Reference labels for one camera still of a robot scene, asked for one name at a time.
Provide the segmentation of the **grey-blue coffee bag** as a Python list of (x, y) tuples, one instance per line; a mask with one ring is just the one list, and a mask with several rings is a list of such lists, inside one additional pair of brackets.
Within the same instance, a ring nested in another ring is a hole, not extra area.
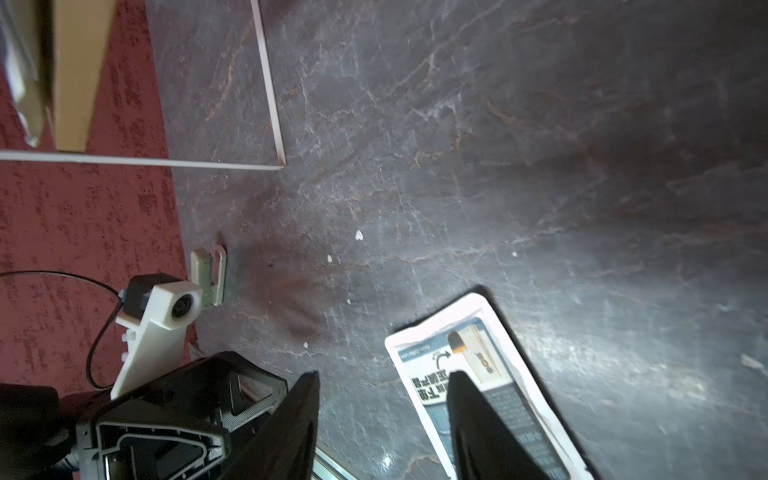
[(450, 478), (593, 478), (484, 296), (464, 295), (385, 347)]

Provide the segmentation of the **wooden two-tier shelf white frame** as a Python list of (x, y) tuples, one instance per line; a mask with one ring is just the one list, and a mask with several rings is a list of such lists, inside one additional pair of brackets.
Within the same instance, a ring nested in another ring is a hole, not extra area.
[(274, 136), (271, 163), (167, 156), (142, 1), (4, 1), (2, 86), (17, 113), (21, 149), (1, 139), (1, 164), (83, 164), (276, 171), (286, 165), (260, 5), (254, 31)]

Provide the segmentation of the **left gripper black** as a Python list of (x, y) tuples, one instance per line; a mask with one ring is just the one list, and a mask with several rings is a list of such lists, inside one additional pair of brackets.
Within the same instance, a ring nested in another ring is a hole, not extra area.
[(236, 352), (180, 367), (116, 399), (67, 395), (57, 479), (216, 479), (288, 393)]

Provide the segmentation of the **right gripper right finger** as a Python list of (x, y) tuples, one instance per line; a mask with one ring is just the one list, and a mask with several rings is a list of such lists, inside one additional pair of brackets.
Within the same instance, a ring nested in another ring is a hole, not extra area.
[(459, 479), (547, 478), (463, 371), (449, 376), (447, 409)]

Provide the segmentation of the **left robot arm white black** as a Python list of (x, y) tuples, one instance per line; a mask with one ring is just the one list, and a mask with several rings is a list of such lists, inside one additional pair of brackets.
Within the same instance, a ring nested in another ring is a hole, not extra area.
[(1, 387), (4, 479), (216, 479), (287, 394), (235, 352), (179, 367), (116, 399)]

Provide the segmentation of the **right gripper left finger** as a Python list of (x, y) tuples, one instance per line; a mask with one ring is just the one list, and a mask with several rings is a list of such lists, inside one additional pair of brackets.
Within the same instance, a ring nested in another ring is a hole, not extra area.
[(274, 414), (224, 471), (226, 479), (310, 479), (316, 450), (320, 375), (303, 374)]

